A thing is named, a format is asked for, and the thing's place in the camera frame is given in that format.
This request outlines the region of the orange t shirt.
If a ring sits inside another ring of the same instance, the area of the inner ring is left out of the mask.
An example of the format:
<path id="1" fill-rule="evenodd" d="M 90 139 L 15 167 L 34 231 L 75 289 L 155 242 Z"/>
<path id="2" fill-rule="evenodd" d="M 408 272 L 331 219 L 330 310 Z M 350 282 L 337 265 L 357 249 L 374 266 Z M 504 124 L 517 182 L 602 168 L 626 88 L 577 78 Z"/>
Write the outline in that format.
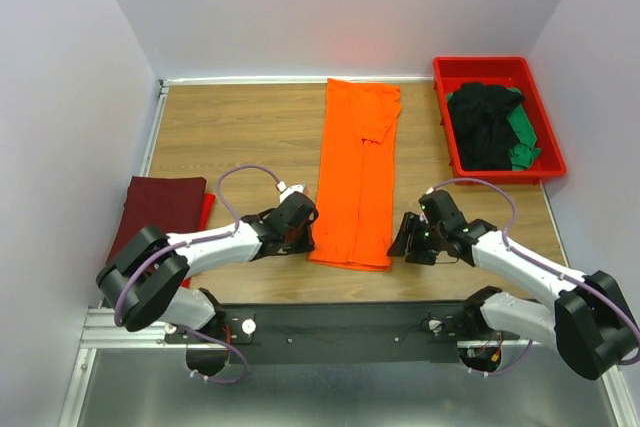
<path id="1" fill-rule="evenodd" d="M 344 269 L 388 271 L 400 89 L 330 79 L 325 99 L 319 217 L 308 259 Z"/>

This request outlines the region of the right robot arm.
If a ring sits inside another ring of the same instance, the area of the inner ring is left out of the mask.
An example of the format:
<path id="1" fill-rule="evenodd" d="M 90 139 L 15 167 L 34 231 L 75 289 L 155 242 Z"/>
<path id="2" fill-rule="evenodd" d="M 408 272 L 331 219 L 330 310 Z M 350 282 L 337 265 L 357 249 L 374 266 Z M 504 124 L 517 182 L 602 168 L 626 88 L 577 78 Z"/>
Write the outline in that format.
<path id="1" fill-rule="evenodd" d="M 408 263 L 433 265 L 441 253 L 519 286 L 518 299 L 487 286 L 450 319 L 430 317 L 433 334 L 479 340 L 514 334 L 553 349 L 579 376 L 596 380 L 610 368 L 639 360 L 639 327 L 609 274 L 584 274 L 522 247 L 493 224 L 467 220 L 445 190 L 421 196 L 419 213 L 404 214 L 388 250 Z"/>

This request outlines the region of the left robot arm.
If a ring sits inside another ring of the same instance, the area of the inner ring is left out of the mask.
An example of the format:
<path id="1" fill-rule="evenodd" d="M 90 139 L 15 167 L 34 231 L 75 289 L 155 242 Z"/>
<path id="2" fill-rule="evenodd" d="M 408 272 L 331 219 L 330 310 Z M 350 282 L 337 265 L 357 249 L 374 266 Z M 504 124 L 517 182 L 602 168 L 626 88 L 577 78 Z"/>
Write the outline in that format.
<path id="1" fill-rule="evenodd" d="M 114 323 L 129 332 L 158 321 L 202 331 L 222 321 L 222 306 L 210 293 L 183 287 L 185 280 L 227 264 L 309 253 L 318 217 L 314 202 L 294 187 L 276 207 L 222 228 L 166 234 L 148 226 L 97 274 L 96 285 Z"/>

